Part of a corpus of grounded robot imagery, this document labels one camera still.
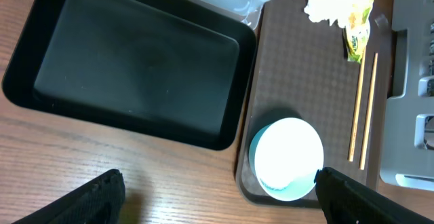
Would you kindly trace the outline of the wooden chopstick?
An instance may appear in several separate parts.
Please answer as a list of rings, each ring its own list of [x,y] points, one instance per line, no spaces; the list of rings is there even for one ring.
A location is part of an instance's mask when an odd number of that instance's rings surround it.
[[[368,94],[368,106],[366,110],[366,121],[363,131],[363,141],[362,141],[362,147],[361,147],[361,157],[359,162],[359,169],[364,170],[366,166],[366,158],[368,153],[368,143],[370,139],[370,128],[371,128],[371,122],[372,122],[372,111],[373,111],[373,104],[374,104],[374,93],[375,93],[375,85],[376,85],[376,72],[377,72],[377,66],[378,66],[378,53],[374,54],[374,61],[372,66],[372,74],[371,74],[371,80],[370,80],[370,89]]]
[[[365,59],[366,59],[366,53],[364,52],[362,59],[361,59],[361,63],[360,63],[359,77],[358,77],[358,82],[357,82],[357,91],[356,91],[356,97],[355,97],[355,107],[354,107],[354,114],[353,114],[351,139],[350,139],[350,143],[349,143],[349,153],[348,153],[348,161],[349,162],[353,161],[354,153],[355,153],[355,146],[356,146],[356,142],[357,142],[359,112],[360,112],[360,106],[361,106],[364,70],[365,70],[365,64],[366,64]]]

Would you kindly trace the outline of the yellow green snack wrapper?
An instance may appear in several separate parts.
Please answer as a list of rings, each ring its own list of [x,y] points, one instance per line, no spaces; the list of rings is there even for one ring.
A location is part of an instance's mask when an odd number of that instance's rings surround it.
[[[344,38],[347,48],[347,60],[361,63],[370,37],[370,13],[374,0],[356,0],[351,6]]]

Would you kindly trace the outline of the brown plastic serving tray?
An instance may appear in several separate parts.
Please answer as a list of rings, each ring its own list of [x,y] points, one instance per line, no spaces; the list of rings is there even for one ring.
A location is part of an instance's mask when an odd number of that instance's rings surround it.
[[[371,25],[369,60],[365,67],[361,109],[372,101],[372,122],[366,167],[347,159],[355,106],[359,65],[348,62],[342,30],[326,21],[314,23],[304,13],[307,0],[272,0],[264,7],[258,54],[240,144],[236,184],[250,203],[281,206],[261,188],[250,168],[253,137],[285,117],[308,122],[319,134],[324,164],[377,189],[384,113],[389,87],[389,30]]]

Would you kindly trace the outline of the grey dishwasher rack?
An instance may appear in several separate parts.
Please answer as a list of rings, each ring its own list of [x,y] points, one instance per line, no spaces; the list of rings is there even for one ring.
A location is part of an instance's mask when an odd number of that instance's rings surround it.
[[[394,0],[397,33],[393,95],[387,99],[380,177],[433,190],[433,0]]]

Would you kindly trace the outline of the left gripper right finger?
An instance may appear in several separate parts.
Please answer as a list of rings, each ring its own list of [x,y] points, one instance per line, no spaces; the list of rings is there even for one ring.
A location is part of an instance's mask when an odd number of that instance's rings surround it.
[[[328,224],[433,224],[333,168],[317,171],[315,184]]]

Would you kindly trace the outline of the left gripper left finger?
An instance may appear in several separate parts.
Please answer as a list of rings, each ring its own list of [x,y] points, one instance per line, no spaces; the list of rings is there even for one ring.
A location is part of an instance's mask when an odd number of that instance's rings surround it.
[[[14,224],[118,224],[125,184],[111,169]]]

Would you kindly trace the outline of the black plastic bin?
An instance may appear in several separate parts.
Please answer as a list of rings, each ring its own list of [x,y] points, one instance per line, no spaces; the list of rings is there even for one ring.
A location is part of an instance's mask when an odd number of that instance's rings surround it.
[[[223,150],[256,36],[188,0],[35,0],[5,71],[15,105]]]

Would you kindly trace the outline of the white tissue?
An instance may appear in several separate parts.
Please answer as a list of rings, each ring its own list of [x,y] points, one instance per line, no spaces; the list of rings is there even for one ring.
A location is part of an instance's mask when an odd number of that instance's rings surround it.
[[[304,13],[311,22],[327,20],[332,26],[335,22],[343,29],[349,23],[353,4],[359,0],[308,0]]]

